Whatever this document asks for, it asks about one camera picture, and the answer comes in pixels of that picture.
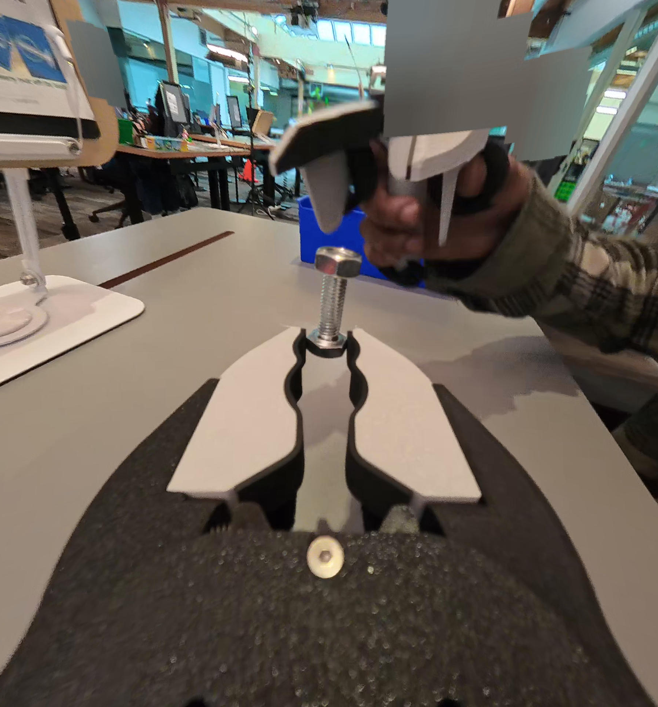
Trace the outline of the steel hex nut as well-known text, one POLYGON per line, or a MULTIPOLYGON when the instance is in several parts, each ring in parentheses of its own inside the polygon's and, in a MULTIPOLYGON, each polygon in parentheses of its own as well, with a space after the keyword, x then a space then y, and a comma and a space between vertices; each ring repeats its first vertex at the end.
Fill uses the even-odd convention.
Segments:
POLYGON ((346 341, 342 333, 326 337, 316 329, 306 334, 306 350, 319 358, 341 358, 346 350, 346 341))

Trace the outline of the drinks fridge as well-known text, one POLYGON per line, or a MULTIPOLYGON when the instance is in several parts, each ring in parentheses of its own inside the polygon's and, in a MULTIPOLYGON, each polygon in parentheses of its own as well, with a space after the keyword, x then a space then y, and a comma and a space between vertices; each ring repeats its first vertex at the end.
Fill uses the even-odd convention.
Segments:
POLYGON ((574 192, 576 185, 581 179, 582 173, 588 166, 593 155, 598 150, 600 140, 584 138, 581 145, 574 153, 572 159, 567 163, 563 175, 556 183, 554 198, 561 203, 567 203, 574 192))

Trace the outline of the blue plastic bin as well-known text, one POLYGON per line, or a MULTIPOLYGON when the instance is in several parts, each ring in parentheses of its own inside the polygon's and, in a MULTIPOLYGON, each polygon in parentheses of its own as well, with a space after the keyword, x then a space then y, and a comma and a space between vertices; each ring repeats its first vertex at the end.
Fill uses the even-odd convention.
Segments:
POLYGON ((316 251, 323 246, 342 247, 359 253, 362 257, 360 275, 363 277, 387 281, 388 278, 370 263, 363 251, 363 239, 360 234, 360 224, 365 214, 360 208, 355 208, 345 214, 339 228, 331 234, 321 231, 310 196, 300 197, 297 201, 298 225, 300 233, 300 260, 314 264, 316 251))

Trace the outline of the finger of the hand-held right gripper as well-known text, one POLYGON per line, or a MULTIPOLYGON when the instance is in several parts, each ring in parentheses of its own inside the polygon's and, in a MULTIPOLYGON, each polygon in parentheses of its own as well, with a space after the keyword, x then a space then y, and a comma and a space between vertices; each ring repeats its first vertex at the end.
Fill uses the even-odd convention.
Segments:
POLYGON ((446 244, 458 175, 486 145, 489 129, 392 137, 387 142, 387 190, 426 202, 428 182, 442 178, 439 246, 446 244))
POLYGON ((383 122, 382 101, 347 102, 298 118, 272 148, 271 174, 300 173, 323 233, 375 192, 383 122))

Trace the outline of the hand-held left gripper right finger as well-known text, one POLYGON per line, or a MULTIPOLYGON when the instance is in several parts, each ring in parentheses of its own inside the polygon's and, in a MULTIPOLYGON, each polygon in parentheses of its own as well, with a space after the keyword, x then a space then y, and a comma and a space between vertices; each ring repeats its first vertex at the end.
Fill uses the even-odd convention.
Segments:
POLYGON ((345 478, 365 531, 406 506, 428 528, 432 509, 475 506, 482 490, 430 378, 368 331, 346 343, 350 372, 345 478))

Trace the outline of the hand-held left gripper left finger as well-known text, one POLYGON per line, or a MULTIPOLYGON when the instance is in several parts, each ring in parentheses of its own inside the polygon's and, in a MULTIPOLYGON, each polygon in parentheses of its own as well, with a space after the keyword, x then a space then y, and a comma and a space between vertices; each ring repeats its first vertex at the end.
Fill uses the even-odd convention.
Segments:
POLYGON ((305 468, 306 331, 288 327, 248 351, 216 387, 166 487, 228 509, 257 504, 271 527, 293 529, 305 468))

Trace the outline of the person's right hand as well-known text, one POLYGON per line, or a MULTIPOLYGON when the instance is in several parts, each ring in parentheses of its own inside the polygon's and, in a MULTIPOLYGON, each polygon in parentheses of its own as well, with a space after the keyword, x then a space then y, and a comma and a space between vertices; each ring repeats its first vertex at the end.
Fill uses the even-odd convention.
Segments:
POLYGON ((501 243, 532 191, 536 173, 509 157, 509 173, 491 207, 478 214, 453 216, 446 243, 439 245, 440 211, 408 196, 392 196, 387 189, 387 149, 370 145, 376 158, 378 184, 361 205, 364 252, 377 268, 395 267, 403 260, 480 261, 501 243))

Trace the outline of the acrylic sign stand white base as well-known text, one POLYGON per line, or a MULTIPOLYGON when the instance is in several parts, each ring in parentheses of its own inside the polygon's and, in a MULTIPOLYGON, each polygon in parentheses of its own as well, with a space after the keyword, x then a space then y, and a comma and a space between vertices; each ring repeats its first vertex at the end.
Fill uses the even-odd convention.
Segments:
POLYGON ((114 108, 81 70, 81 28, 95 29, 77 1, 0 1, 0 173, 21 247, 19 275, 0 286, 0 385, 144 312, 41 265, 30 170, 101 165, 118 145, 114 108))

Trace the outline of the wooden-top office desk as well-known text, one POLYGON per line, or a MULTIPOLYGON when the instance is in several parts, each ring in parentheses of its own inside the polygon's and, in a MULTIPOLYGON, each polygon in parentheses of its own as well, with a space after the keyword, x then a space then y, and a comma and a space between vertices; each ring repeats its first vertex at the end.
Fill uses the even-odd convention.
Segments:
POLYGON ((199 204, 193 175, 205 174, 211 207, 231 209, 228 171, 232 158, 245 158, 247 148, 193 141, 189 150, 120 145, 113 158, 124 211, 131 224, 147 214, 165 216, 196 208, 199 204))

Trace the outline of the person's right forearm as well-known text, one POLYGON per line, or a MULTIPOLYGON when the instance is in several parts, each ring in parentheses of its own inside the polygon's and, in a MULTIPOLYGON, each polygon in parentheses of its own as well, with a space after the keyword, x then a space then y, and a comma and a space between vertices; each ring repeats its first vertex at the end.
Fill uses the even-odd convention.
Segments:
POLYGON ((531 317, 605 354, 658 361, 658 243, 590 231, 526 174, 528 197, 494 250, 427 261, 427 288, 476 312, 531 317))

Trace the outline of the steel hex bolt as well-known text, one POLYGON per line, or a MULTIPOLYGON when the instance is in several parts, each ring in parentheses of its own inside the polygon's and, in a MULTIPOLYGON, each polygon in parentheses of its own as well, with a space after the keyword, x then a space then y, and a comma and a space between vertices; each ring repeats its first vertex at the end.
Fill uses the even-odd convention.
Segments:
POLYGON ((322 276, 320 315, 316 329, 323 336, 342 333, 344 301, 349 280, 360 273, 360 254, 342 247, 324 246, 317 250, 315 270, 322 276))

